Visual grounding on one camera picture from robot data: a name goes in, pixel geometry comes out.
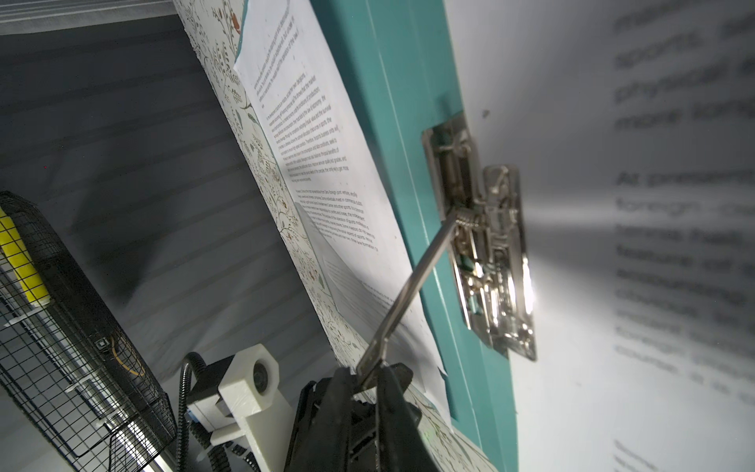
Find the white paper sheet underneath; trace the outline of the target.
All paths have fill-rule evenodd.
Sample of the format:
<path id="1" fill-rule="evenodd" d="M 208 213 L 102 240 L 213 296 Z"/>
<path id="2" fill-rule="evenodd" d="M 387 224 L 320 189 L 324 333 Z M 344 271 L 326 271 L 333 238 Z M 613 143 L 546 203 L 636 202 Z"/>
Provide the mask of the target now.
<path id="1" fill-rule="evenodd" d="M 519 170 L 523 471 L 754 467 L 754 5 L 448 1 L 481 161 Z"/>

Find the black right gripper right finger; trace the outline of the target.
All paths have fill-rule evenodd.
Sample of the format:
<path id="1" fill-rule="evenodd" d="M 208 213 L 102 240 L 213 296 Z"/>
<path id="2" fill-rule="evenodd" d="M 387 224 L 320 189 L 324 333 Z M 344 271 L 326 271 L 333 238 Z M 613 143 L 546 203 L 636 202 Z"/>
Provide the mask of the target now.
<path id="1" fill-rule="evenodd" d="M 377 369 L 376 405 L 379 471 L 438 471 L 391 367 Z"/>

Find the silver metal folder clip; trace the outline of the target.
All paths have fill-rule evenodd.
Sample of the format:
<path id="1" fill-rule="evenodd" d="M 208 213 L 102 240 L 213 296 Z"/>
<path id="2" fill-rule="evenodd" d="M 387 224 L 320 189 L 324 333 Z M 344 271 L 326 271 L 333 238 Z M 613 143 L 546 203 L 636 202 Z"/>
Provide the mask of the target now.
<path id="1" fill-rule="evenodd" d="M 513 165 L 483 165 L 464 113 L 422 134 L 442 227 L 407 278 L 360 360 L 369 387 L 397 329 L 442 255 L 448 255 L 464 323 L 483 344 L 530 361 L 538 358 L 534 293 Z"/>

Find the printed white paper sheet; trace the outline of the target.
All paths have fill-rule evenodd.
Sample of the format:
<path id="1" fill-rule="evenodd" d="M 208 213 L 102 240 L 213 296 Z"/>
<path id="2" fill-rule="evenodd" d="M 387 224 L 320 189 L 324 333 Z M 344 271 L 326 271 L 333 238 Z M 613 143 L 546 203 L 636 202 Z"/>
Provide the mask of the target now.
<path id="1" fill-rule="evenodd" d="M 412 265 L 312 5 L 247 2 L 234 68 L 338 313 L 372 339 Z"/>

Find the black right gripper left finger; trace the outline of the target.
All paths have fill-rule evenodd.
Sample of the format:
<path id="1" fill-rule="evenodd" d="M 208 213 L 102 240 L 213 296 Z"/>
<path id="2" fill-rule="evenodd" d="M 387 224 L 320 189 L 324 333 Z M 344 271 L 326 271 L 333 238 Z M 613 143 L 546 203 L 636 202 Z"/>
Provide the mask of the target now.
<path id="1" fill-rule="evenodd" d="M 307 383 L 294 417 L 286 471 L 347 471 L 354 381 L 349 368 Z"/>

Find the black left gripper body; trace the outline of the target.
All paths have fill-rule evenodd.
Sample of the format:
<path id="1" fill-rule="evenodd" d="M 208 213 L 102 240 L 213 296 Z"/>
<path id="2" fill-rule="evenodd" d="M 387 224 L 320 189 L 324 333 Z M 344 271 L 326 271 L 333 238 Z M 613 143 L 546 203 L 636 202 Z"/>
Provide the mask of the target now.
<path id="1" fill-rule="evenodd" d="M 420 409 L 404 399 L 414 374 L 402 363 L 379 368 L 359 387 L 339 368 L 300 395 L 286 471 L 420 471 Z"/>

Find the teal file folder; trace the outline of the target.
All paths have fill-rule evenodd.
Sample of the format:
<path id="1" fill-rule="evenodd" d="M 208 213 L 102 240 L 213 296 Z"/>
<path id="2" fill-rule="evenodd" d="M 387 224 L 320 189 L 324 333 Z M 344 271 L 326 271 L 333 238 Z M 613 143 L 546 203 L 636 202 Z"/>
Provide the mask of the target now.
<path id="1" fill-rule="evenodd" d="M 377 160 L 412 261 L 440 229 L 422 133 L 462 108 L 440 1 L 316 1 L 315 16 Z M 464 323 L 448 258 L 422 291 L 454 426 L 499 471 L 519 467 L 508 359 Z"/>

